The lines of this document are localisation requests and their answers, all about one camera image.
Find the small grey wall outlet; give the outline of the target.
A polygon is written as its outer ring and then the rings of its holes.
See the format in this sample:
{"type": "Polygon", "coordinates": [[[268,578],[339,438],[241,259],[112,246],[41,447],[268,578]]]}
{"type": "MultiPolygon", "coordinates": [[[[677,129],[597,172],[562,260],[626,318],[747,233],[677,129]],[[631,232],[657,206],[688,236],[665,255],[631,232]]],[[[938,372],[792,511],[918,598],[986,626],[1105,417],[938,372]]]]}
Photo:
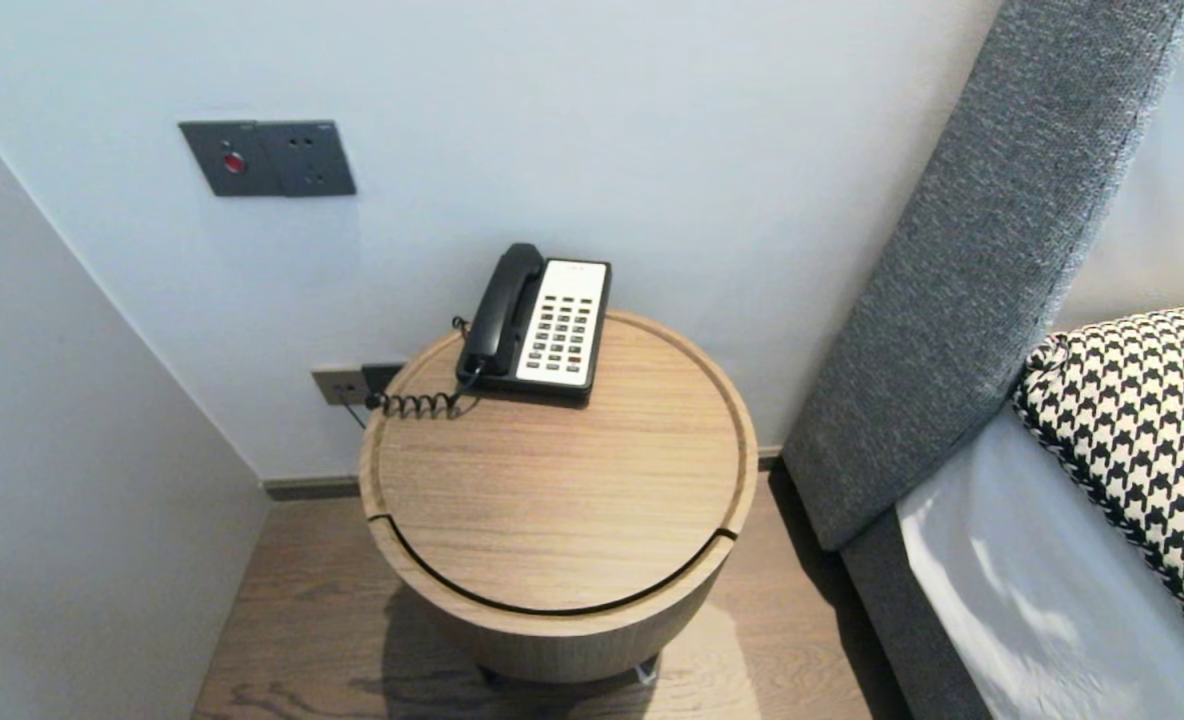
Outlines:
{"type": "Polygon", "coordinates": [[[359,366],[326,366],[310,369],[313,381],[328,405],[363,405],[371,387],[359,366]]]}

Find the dark grey red-button wall switch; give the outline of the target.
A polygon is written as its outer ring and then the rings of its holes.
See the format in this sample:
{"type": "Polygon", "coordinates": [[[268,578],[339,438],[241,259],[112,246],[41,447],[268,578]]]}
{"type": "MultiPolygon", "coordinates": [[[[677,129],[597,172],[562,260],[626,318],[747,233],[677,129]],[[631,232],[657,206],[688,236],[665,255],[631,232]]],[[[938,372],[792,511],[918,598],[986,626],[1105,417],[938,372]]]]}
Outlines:
{"type": "Polygon", "coordinates": [[[255,120],[185,120],[179,129],[214,197],[281,197],[255,120]]]}

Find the black telephone handset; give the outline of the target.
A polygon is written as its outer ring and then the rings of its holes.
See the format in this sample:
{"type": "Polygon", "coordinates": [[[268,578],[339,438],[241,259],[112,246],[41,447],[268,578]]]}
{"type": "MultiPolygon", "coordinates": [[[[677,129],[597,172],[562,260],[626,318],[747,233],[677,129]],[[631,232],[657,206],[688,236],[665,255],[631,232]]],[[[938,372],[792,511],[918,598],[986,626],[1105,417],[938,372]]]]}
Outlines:
{"type": "Polygon", "coordinates": [[[532,243],[514,243],[493,270],[476,319],[472,319],[461,360],[464,381],[481,375],[504,375],[511,369],[516,346],[515,315],[525,288],[542,272],[543,258],[532,243]]]}

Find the white bed sheet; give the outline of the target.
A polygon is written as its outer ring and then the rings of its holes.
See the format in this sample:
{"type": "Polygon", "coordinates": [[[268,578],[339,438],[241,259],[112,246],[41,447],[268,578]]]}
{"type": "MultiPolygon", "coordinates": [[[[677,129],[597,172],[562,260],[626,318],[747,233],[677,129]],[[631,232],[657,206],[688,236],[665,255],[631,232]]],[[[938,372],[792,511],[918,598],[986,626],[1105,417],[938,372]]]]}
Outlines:
{"type": "Polygon", "coordinates": [[[1014,411],[895,512],[995,720],[1184,720],[1180,606],[1014,411]]]}

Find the grey fabric headboard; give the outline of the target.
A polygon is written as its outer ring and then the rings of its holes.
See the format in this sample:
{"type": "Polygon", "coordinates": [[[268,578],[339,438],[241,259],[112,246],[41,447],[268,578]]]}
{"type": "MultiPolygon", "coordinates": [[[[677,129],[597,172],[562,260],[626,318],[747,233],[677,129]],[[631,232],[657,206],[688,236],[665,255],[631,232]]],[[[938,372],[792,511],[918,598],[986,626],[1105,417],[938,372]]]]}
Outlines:
{"type": "Polygon", "coordinates": [[[1184,53],[1184,0],[1003,0],[783,446],[836,551],[1008,400],[1184,53]]]}

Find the black telephone base white keypad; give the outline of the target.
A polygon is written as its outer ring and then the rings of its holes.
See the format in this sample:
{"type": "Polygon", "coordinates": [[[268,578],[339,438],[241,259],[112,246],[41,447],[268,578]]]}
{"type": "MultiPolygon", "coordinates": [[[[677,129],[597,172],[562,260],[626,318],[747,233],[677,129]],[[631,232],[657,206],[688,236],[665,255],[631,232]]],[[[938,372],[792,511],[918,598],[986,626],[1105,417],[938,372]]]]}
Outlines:
{"type": "Polygon", "coordinates": [[[464,381],[461,360],[465,340],[455,368],[464,391],[555,398],[575,405],[586,404],[592,396],[612,266],[604,261],[546,258],[543,255],[542,258],[542,272],[525,288],[516,307],[511,369],[504,375],[481,375],[464,381]]]}

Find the round wooden side table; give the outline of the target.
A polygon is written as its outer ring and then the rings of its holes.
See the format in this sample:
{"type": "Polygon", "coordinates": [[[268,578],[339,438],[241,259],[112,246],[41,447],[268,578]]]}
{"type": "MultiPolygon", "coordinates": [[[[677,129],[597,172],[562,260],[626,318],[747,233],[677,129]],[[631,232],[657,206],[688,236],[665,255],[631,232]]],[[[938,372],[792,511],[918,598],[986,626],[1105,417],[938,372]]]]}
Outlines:
{"type": "Polygon", "coordinates": [[[610,311],[583,405],[470,392],[450,413],[365,427],[365,520],[472,600],[538,615],[637,600],[746,523],[755,427],[734,382],[678,332],[610,311]]]}

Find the black white houndstooth pillow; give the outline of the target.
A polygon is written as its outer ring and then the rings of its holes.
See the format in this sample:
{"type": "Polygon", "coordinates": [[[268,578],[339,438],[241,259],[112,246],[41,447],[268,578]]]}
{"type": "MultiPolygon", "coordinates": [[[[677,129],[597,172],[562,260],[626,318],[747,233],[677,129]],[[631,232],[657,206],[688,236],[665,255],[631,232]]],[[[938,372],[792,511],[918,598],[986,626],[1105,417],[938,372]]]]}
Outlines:
{"type": "Polygon", "coordinates": [[[1011,401],[1184,618],[1184,307],[1050,334],[1011,401]]]}

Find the dark grey wall socket plate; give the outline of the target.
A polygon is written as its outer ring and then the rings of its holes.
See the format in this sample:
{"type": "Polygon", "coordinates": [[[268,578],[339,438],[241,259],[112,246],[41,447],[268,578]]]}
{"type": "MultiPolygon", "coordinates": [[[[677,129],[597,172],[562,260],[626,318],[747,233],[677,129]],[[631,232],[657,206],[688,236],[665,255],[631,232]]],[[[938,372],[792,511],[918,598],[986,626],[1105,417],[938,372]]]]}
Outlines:
{"type": "Polygon", "coordinates": [[[354,197],[356,186],[333,120],[259,122],[255,131],[282,197],[354,197]]]}

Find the curved-front wooden drawer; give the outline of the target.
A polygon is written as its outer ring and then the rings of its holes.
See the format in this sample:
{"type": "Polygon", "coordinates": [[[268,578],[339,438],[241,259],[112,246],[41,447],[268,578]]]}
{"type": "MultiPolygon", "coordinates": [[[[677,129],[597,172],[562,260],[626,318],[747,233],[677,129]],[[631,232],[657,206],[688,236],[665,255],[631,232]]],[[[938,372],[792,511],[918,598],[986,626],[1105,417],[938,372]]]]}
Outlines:
{"type": "Polygon", "coordinates": [[[686,568],[637,600],[573,615],[538,615],[472,600],[423,568],[387,516],[368,521],[382,559],[413,592],[416,606],[474,664],[508,679],[598,682],[655,658],[691,624],[736,534],[718,531],[686,568]]]}

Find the grey fabric bed frame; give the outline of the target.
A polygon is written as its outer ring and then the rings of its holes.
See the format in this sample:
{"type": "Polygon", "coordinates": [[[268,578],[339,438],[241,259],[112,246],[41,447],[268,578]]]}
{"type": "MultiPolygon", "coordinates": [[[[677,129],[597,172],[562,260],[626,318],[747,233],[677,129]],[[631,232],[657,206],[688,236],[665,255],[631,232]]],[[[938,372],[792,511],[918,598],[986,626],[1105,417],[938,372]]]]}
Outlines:
{"type": "Polygon", "coordinates": [[[842,548],[854,587],[915,720],[995,720],[909,565],[897,512],[842,548]]]}

